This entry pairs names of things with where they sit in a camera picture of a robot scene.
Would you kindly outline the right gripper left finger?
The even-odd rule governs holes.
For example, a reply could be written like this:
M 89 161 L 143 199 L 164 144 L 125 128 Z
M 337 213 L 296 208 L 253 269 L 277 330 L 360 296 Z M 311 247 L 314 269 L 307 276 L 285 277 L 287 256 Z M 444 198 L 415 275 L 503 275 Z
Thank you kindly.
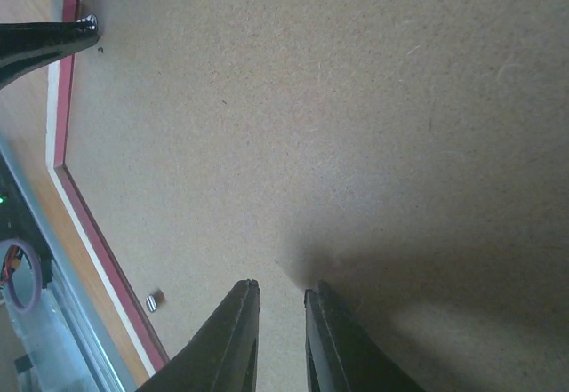
M 260 318 L 260 287 L 235 283 L 188 345 L 140 391 L 254 391 Z

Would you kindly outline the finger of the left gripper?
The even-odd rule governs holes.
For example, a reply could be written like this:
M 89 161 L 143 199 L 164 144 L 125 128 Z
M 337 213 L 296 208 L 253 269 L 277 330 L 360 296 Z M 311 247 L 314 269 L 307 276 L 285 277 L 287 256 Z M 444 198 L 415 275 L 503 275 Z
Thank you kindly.
M 27 73 L 86 50 L 100 39 L 94 14 L 74 22 L 3 23 L 0 35 L 1 88 Z

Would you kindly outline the brown cardboard backing board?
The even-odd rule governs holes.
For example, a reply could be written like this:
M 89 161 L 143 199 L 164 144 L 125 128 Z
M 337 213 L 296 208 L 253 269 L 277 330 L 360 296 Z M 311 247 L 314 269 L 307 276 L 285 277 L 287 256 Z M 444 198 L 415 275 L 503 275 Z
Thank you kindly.
M 568 0 L 83 0 L 66 165 L 175 356 L 243 278 L 258 390 L 303 293 L 432 391 L 568 388 Z

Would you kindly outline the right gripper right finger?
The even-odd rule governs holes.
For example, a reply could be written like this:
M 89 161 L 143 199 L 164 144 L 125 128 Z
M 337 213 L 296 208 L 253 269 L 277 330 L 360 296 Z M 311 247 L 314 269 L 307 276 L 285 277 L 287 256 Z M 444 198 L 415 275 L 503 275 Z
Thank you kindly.
M 422 391 L 382 352 L 326 282 L 305 291 L 310 391 Z

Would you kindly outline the pink wooden picture frame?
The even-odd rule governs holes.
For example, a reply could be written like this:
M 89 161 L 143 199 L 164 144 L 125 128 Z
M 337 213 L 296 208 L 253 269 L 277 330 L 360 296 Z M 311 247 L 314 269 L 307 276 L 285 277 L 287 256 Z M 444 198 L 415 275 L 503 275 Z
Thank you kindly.
M 46 167 L 138 358 L 150 377 L 167 364 L 169 357 L 66 166 L 74 63 L 75 58 L 70 55 L 48 68 Z

